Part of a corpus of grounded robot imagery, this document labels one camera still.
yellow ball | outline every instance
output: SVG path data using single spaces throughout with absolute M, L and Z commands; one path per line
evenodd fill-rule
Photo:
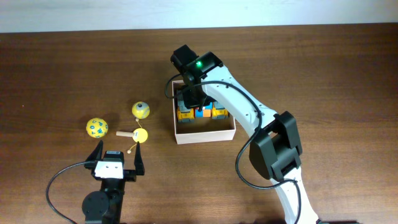
M 87 133 L 93 138 L 101 138 L 108 132 L 108 124 L 101 118 L 93 118 L 87 122 Z
M 132 106 L 132 113 L 138 119 L 147 118 L 150 113 L 149 106 L 145 102 L 137 102 Z
M 135 142 L 144 143 L 148 139 L 148 132 L 144 128 L 137 128 L 132 136 Z

white box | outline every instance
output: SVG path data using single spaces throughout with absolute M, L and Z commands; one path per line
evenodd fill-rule
M 173 81 L 173 96 L 183 81 Z M 177 121 L 177 100 L 173 100 L 174 135 L 177 144 L 198 142 L 227 141 L 234 138 L 236 125 L 234 117 L 229 114 L 228 119 L 195 118 L 193 123 L 179 123 Z

yellow toy with string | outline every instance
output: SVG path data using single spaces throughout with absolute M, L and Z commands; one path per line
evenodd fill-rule
M 148 139 L 148 132 L 141 126 L 139 123 L 140 119 L 145 119 L 149 116 L 150 110 L 149 110 L 149 105 L 145 102 L 137 102 L 132 106 L 132 114 L 136 117 L 136 121 L 140 128 L 135 129 L 132 133 L 125 132 L 125 131 L 116 131 L 117 136 L 123 136 L 123 137 L 130 137 L 132 138 L 135 142 L 139 143 L 144 143 Z M 131 153 L 131 149 L 136 146 L 137 144 L 133 145 L 130 147 L 129 150 L 127 150 L 127 153 Z

table surface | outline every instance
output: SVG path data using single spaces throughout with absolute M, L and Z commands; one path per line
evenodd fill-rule
M 235 157 L 248 139 L 177 145 L 164 85 L 176 74 L 173 50 L 214 52 L 258 100 L 297 119 L 305 188 L 324 220 L 398 220 L 398 24 L 122 30 L 0 34 L 0 223 L 66 223 L 45 201 L 61 168 L 84 161 L 98 139 L 90 118 L 109 124 L 104 150 L 125 151 L 116 131 L 142 120 L 146 174 L 126 184 L 127 223 L 273 223 L 284 219 L 274 190 L 237 177 Z M 126 154 L 126 169 L 133 156 Z M 269 185 L 250 165 L 242 173 Z M 61 175 L 50 198 L 84 222 L 81 203 L 100 182 L 82 167 Z

yellow soccer ball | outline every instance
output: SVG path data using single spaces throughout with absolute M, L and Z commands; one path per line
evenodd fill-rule
M 101 118 L 93 118 L 87 122 L 86 131 L 93 138 L 102 138 L 108 132 L 108 124 Z
M 132 106 L 131 111 L 132 114 L 138 119 L 147 118 L 150 113 L 148 104 L 142 101 L 135 103 Z

